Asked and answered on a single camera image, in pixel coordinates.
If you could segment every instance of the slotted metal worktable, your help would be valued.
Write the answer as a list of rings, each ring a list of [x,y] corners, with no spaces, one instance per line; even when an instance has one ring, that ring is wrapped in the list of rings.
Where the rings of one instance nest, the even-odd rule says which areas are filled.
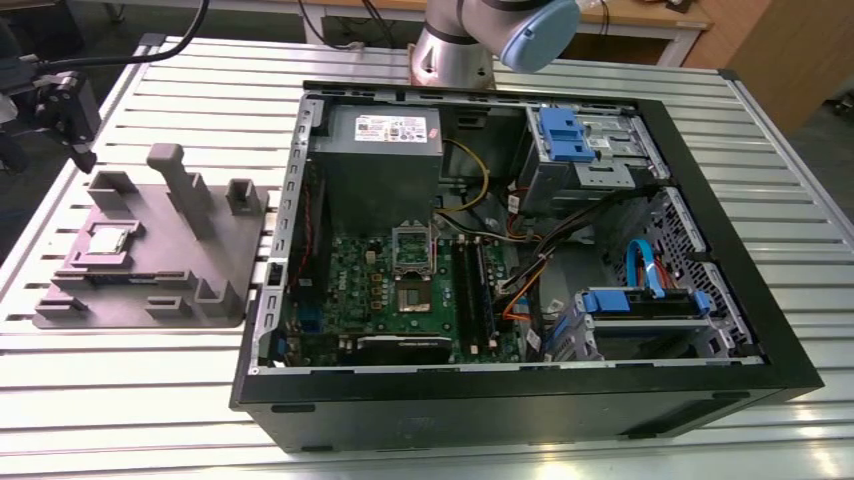
[[[179,57],[124,71],[101,110],[101,168],[162,181],[146,153],[174,142],[208,185],[250,177],[278,187],[303,80],[400,84],[406,63],[404,51],[199,39]],[[853,229],[739,83],[714,71],[563,61],[536,75],[496,66],[496,77],[507,90],[665,102],[827,386],[671,440],[286,455],[228,410],[243,327],[33,327],[33,306],[91,205],[91,177],[67,166],[0,270],[0,477],[854,476]],[[268,247],[267,236],[260,256]]]

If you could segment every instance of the power supply label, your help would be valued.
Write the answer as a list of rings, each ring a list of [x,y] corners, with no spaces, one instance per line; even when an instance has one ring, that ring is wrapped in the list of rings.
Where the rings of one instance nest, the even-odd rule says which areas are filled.
[[[427,119],[360,115],[356,118],[356,142],[427,143]]]

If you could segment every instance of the open computer tower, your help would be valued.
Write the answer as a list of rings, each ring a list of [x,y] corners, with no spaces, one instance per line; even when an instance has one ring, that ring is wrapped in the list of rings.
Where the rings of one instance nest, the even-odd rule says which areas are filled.
[[[286,451],[678,435],[822,386],[661,102],[307,83],[232,408]]]

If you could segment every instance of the floor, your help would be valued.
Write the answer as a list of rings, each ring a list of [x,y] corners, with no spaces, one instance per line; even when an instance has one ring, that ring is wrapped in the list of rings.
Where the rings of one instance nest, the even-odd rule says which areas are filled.
[[[159,32],[182,35],[194,12],[180,8],[126,8],[126,21],[113,25],[101,5],[71,2],[71,10],[87,42],[80,55],[127,54],[132,52],[144,33]],[[264,13],[211,11],[199,32],[202,37],[234,38],[278,42],[303,42],[302,21],[296,15],[276,15],[275,21]],[[336,44],[359,39],[372,46],[384,46],[378,30],[370,23],[355,20],[327,20],[328,40]],[[398,43],[415,42],[420,25],[395,22],[392,32]],[[99,99],[103,99],[120,68],[109,67],[89,71]],[[854,120],[833,115],[822,108],[806,126],[790,137],[791,144],[805,159],[830,195],[854,219]],[[39,138],[21,140],[31,154],[28,171],[17,176],[0,175],[0,262],[11,251],[17,236],[41,198],[51,187],[53,178],[67,156],[60,148]]]

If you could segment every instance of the motherboard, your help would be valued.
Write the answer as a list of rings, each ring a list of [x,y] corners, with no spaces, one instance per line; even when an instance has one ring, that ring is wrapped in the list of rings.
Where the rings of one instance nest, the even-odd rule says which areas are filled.
[[[424,243],[415,229],[336,236],[326,301],[292,310],[290,363],[363,363],[351,358],[360,350],[418,364],[518,362],[519,334],[498,331],[484,298],[507,275],[502,249],[480,237]]]

